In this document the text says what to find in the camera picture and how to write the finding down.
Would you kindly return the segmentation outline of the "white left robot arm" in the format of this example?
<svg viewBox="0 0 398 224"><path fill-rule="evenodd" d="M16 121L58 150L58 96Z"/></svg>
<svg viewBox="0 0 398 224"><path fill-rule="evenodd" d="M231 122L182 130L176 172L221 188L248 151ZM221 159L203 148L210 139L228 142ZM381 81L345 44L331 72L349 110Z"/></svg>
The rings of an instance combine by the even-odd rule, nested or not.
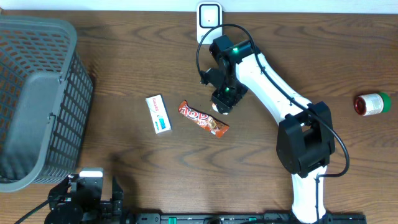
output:
<svg viewBox="0 0 398 224"><path fill-rule="evenodd" d="M102 176L69 175L50 190L50 213L45 223L129 223L133 220L123 209L124 192L113 181L112 197L102 201Z"/></svg>

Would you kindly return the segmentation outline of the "orange small carton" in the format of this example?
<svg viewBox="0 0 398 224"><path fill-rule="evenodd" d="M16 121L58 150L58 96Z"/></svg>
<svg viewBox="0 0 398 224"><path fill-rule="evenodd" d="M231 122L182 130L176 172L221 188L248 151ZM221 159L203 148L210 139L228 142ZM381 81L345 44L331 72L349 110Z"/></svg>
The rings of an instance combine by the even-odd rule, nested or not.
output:
<svg viewBox="0 0 398 224"><path fill-rule="evenodd" d="M223 114L223 115L228 115L228 113L221 113L221 112L219 112L218 109L217 109L217 106L216 106L214 103L212 104L212 109L213 109L215 112L217 112L217 113L220 113L220 114Z"/></svg>

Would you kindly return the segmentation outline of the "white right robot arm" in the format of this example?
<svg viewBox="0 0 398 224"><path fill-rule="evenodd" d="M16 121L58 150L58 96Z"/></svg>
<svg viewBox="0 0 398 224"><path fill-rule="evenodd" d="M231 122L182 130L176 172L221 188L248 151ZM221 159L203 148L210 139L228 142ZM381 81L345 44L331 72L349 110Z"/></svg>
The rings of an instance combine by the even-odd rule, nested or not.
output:
<svg viewBox="0 0 398 224"><path fill-rule="evenodd" d="M292 175L292 211L301 223L323 218L323 179L330 156L335 152L331 112L324 102L317 104L299 95L281 79L259 49L249 40L233 44L227 35L210 43L210 54L218 68L202 75L204 84L216 90L213 109L228 114L247 91L252 91L278 125L277 156Z"/></svg>

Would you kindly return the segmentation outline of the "red chocolate bar wrapper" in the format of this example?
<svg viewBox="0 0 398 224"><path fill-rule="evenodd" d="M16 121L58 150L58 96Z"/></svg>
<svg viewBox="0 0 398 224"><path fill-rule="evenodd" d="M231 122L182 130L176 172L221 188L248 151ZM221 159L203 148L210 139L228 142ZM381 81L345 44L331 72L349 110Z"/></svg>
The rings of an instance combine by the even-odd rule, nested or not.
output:
<svg viewBox="0 0 398 224"><path fill-rule="evenodd" d="M206 113L202 113L191 108L185 100L179 105L178 112L199 125L201 128L215 135L217 138L221 138L229 129L227 124Z"/></svg>

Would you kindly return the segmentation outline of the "white blue medicine box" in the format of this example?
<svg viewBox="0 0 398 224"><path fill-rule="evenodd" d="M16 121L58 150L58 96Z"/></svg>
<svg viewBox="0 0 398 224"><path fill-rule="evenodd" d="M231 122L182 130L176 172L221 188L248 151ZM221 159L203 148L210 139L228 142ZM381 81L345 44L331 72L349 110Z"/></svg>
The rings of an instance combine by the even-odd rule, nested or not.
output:
<svg viewBox="0 0 398 224"><path fill-rule="evenodd" d="M146 98L146 103L150 111L152 124L156 134L170 131L172 129L169 116L164 104L162 95L155 95Z"/></svg>

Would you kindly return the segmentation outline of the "white jar green lid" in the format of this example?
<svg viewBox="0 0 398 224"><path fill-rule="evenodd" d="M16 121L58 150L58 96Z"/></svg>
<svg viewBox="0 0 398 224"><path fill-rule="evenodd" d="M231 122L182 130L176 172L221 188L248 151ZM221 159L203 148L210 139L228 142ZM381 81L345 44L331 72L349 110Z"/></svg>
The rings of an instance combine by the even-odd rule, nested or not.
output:
<svg viewBox="0 0 398 224"><path fill-rule="evenodd" d="M391 109L391 98L383 92L359 95L354 99L354 109L361 116L387 113Z"/></svg>

